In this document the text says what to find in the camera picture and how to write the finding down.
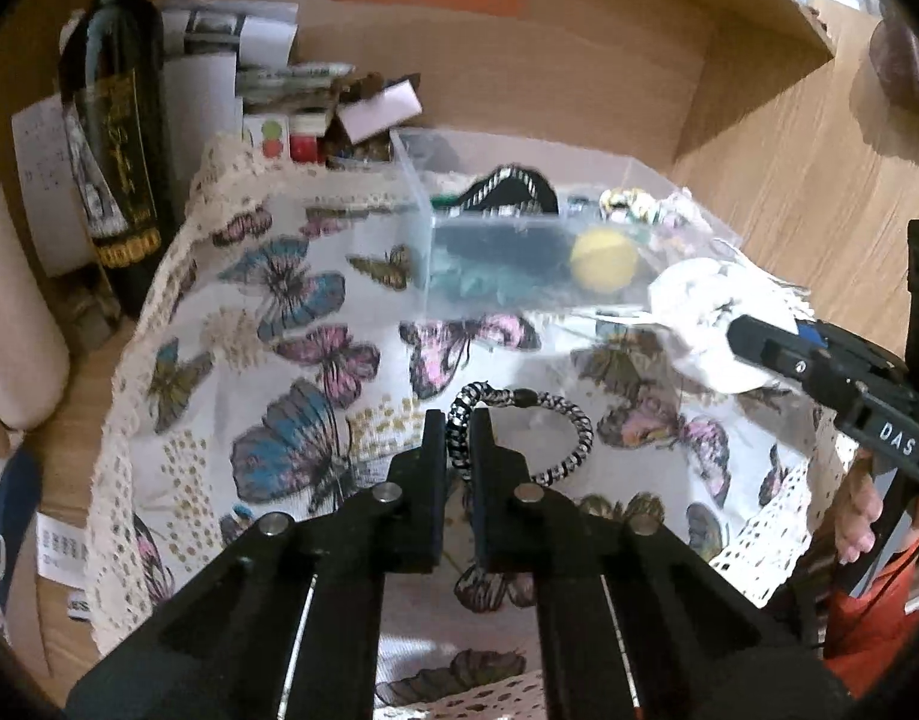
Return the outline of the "person's right hand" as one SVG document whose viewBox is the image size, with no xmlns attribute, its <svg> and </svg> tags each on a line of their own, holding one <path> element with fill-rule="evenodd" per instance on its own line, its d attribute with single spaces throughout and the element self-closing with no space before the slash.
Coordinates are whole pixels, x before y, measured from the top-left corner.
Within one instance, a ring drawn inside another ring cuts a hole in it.
<svg viewBox="0 0 919 720">
<path fill-rule="evenodd" d="M 853 564 L 868 554 L 875 546 L 873 525 L 884 509 L 884 500 L 876 491 L 871 476 L 873 456 L 868 450 L 858 449 L 853 455 L 850 472 L 840 484 L 839 499 L 834 504 L 835 550 L 840 564 Z M 905 553 L 919 543 L 919 496 L 914 505 L 914 515 L 909 531 L 899 546 Z"/>
</svg>

